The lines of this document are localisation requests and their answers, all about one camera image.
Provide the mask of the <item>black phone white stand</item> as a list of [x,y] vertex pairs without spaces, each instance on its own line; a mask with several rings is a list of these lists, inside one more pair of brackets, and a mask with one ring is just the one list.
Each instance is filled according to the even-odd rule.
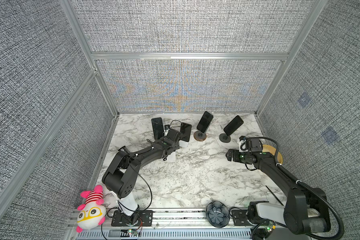
[[187,123],[181,123],[181,141],[189,142],[192,132],[192,125]]

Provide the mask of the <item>black phone grey stand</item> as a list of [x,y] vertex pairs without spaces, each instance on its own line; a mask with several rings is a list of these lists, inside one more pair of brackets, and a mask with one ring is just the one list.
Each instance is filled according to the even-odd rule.
[[237,115],[224,127],[224,133],[230,136],[243,124],[243,119]]

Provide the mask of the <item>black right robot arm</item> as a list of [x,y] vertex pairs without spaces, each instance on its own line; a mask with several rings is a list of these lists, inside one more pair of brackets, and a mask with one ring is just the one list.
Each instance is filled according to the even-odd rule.
[[250,202],[247,218],[252,224],[261,220],[272,220],[285,225],[293,234],[325,233],[331,229],[328,206],[311,191],[301,187],[298,179],[277,165],[271,153],[241,153],[229,149],[226,158],[230,162],[253,164],[257,170],[266,174],[287,196],[282,209],[269,202]]

